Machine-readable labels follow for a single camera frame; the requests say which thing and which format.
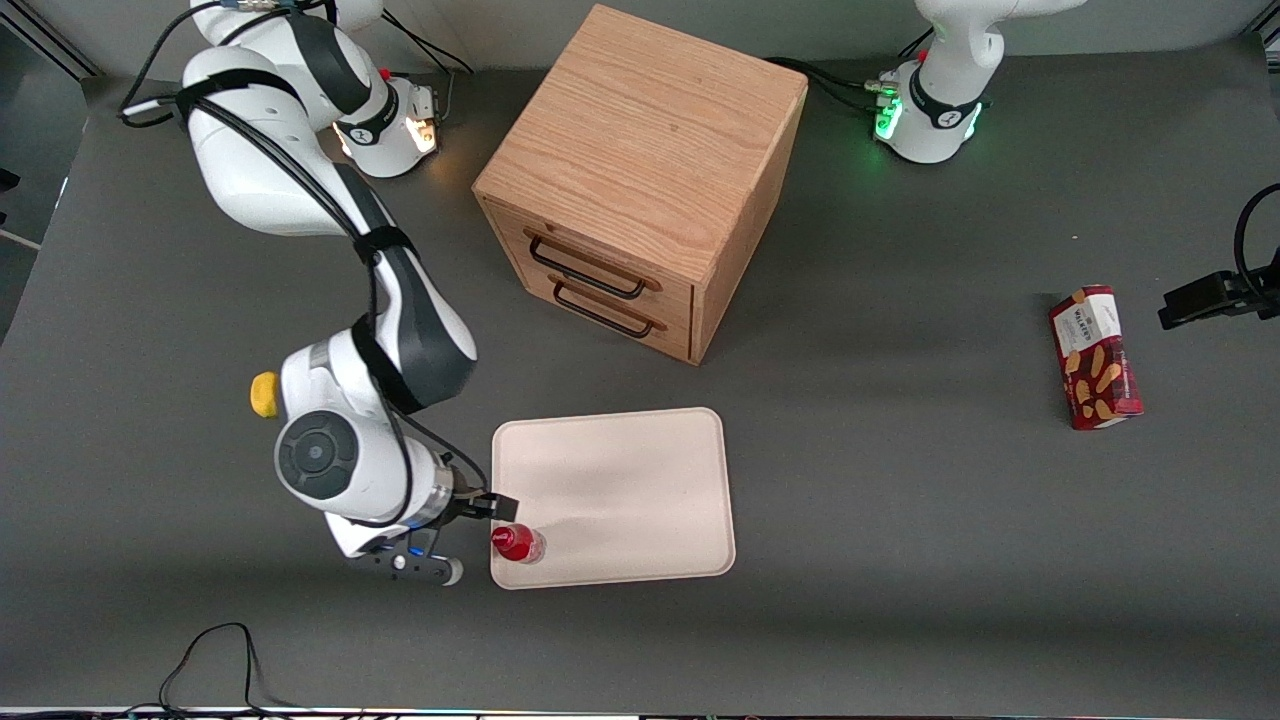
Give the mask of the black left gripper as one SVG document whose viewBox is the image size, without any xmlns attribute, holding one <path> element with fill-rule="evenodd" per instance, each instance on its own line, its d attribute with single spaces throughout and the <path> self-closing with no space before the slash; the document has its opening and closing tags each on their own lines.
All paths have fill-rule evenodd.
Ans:
<svg viewBox="0 0 1280 720">
<path fill-rule="evenodd" d="M 1256 268 L 1215 272 L 1164 295 L 1158 320 L 1165 331 L 1216 316 L 1254 314 L 1261 320 L 1279 316 L 1279 269 Z"/>
</svg>

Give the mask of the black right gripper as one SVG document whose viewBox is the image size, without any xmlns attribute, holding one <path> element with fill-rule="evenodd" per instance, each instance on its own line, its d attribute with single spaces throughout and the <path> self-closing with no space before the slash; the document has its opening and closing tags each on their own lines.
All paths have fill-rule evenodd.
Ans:
<svg viewBox="0 0 1280 720">
<path fill-rule="evenodd" d="M 440 528 L 460 518 L 516 520 L 518 507 L 516 498 L 486 491 L 484 486 L 471 486 L 465 478 L 454 478 L 449 502 L 440 512 Z"/>
</svg>

